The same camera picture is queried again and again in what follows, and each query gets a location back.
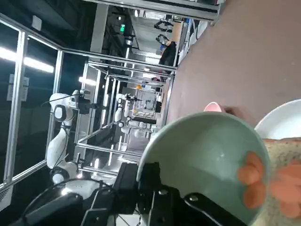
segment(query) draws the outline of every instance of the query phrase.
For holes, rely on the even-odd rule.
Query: white plate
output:
[[[261,138],[301,137],[301,99],[272,110],[257,124],[255,130]]]

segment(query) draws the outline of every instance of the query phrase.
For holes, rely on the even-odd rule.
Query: green bowl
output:
[[[247,209],[242,202],[245,186],[237,169],[254,151],[269,180],[269,156],[255,130],[241,119],[219,112],[203,112],[165,126],[148,144],[141,158],[137,180],[146,162],[159,162],[163,184],[177,188],[181,196],[199,192],[251,225],[261,208]]]

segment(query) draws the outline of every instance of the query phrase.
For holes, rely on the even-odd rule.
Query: fluorescent light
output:
[[[29,66],[29,67],[32,67],[32,68],[35,68],[35,69],[38,69],[38,70],[41,70],[41,71],[49,72],[49,73],[53,73],[53,71],[54,71],[53,66],[42,63],[38,60],[31,59],[29,57],[25,57],[24,64],[26,66]]]
[[[132,68],[135,68],[135,64],[133,64]],[[131,77],[133,77],[133,75],[134,75],[134,72],[132,71],[131,72]]]
[[[121,141],[122,141],[122,136],[120,136],[120,138],[119,138],[118,151],[120,151],[120,148],[121,148]]]
[[[105,88],[104,88],[104,99],[103,99],[103,106],[107,106],[108,104],[108,88],[109,88],[109,83],[110,83],[110,79],[107,79],[107,81],[105,82]]]
[[[106,107],[106,106],[108,106],[108,100],[109,100],[109,94],[106,94],[105,96],[104,96],[104,102],[103,102],[103,105]]]
[[[5,60],[16,61],[16,53],[0,47],[0,57]]]
[[[106,110],[103,109],[103,111],[102,111],[102,125],[104,124],[105,112],[106,112]]]
[[[99,159],[95,159],[95,162],[94,162],[94,168],[97,169],[98,166],[99,166]]]
[[[99,167],[99,159],[95,159],[94,168],[97,169]]]
[[[91,79],[84,79],[83,77],[79,77],[79,82],[88,84],[90,86],[96,86],[96,81]]]
[[[110,153],[110,156],[109,156],[109,162],[108,162],[108,166],[111,166],[111,162],[112,162],[112,155],[113,155],[113,153],[111,152]]]
[[[128,58],[129,53],[130,53],[130,48],[127,48],[126,59]]]
[[[9,61],[16,61],[17,54],[9,49],[5,49],[0,47],[0,58],[9,60]],[[32,67],[41,71],[45,71],[48,73],[53,73],[55,68],[51,65],[45,64],[41,61],[32,59],[30,57],[24,58],[24,64],[28,67]]]

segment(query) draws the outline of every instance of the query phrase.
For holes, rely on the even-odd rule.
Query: white robot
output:
[[[117,94],[116,101],[117,101],[117,110],[114,115],[114,121],[118,124],[120,128],[125,126],[125,123],[121,120],[122,118],[122,111],[124,110],[124,117],[126,117],[127,121],[131,120],[130,117],[130,106],[131,103],[136,102],[138,99],[134,96],[130,96],[130,94]]]
[[[78,176],[77,163],[73,161],[66,162],[65,157],[69,133],[76,113],[74,110],[80,110],[79,103],[81,99],[85,102],[83,105],[86,108],[89,107],[87,105],[89,101],[83,98],[84,93],[84,90],[76,90],[72,95],[55,93],[49,100],[55,120],[62,123],[59,133],[50,141],[47,148],[47,166],[52,170],[52,181],[55,184]],[[75,180],[66,183],[63,192],[66,194],[72,191],[86,199],[98,187],[99,183],[94,181]]]

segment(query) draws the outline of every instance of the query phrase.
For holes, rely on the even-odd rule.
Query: carrot slice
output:
[[[283,202],[301,202],[301,188],[285,181],[271,181],[269,192]]]
[[[260,175],[260,179],[263,177],[264,166],[261,159],[257,156],[255,152],[248,152],[246,156],[246,164],[254,166],[257,169]]]
[[[301,164],[282,167],[277,170],[277,176],[290,184],[301,186]]]
[[[301,216],[301,206],[297,202],[280,202],[280,211],[288,218],[297,218]]]
[[[243,195],[244,205],[248,209],[255,209],[260,207],[266,196],[265,185],[259,181],[247,187]]]
[[[254,166],[240,167],[237,171],[238,180],[244,185],[251,185],[260,180],[260,174]]]

